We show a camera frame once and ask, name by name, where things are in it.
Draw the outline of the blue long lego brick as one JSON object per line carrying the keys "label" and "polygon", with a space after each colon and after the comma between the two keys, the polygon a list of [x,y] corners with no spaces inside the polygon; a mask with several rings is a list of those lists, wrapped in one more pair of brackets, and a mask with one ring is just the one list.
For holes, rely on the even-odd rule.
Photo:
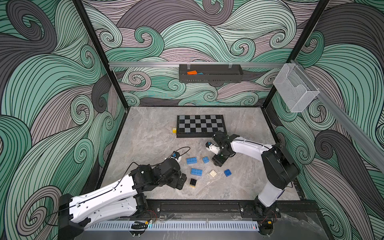
{"label": "blue long lego brick", "polygon": [[203,170],[192,168],[191,175],[201,177],[203,175]]}

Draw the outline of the blue square lego brick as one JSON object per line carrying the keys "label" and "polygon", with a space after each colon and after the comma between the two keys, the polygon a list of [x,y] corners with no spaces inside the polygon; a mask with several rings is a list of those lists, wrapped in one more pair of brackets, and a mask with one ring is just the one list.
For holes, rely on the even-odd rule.
{"label": "blue square lego brick", "polygon": [[226,177],[229,177],[229,176],[232,175],[232,172],[229,169],[227,169],[227,170],[224,171],[224,174],[225,174]]}

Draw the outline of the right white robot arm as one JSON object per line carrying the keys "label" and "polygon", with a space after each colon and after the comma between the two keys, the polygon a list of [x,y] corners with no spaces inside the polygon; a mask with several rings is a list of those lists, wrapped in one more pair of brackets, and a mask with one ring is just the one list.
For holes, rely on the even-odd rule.
{"label": "right white robot arm", "polygon": [[218,167],[235,154],[243,154],[263,163],[267,182],[255,198],[255,212],[260,217],[269,213],[285,189],[301,173],[292,155],[280,143],[261,144],[239,135],[217,132],[212,142],[206,142],[206,149],[215,154],[213,162]]}

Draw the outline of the black lego brick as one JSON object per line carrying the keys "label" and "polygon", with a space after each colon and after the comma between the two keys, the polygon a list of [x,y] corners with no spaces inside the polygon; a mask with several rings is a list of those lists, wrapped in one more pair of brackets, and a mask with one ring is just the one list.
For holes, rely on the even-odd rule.
{"label": "black lego brick", "polygon": [[195,188],[196,187],[196,184],[197,184],[197,180],[196,179],[191,179],[190,180],[190,186]]}

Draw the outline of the cream lego brick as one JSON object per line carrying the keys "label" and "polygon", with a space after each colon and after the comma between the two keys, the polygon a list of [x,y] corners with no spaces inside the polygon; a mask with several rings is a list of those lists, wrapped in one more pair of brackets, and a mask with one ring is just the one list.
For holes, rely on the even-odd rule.
{"label": "cream lego brick", "polygon": [[210,174],[210,176],[213,177],[213,178],[217,175],[217,173],[216,173],[214,170],[210,171],[209,174]]}

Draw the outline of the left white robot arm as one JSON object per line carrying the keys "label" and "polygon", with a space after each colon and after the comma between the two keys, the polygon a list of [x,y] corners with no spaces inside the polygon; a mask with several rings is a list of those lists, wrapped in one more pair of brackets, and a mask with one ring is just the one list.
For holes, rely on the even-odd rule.
{"label": "left white robot arm", "polygon": [[181,172],[181,156],[173,155],[156,165],[139,165],[115,183],[93,192],[59,198],[58,238],[72,240],[97,223],[143,214],[149,210],[145,192],[164,185],[182,190],[187,176]]}

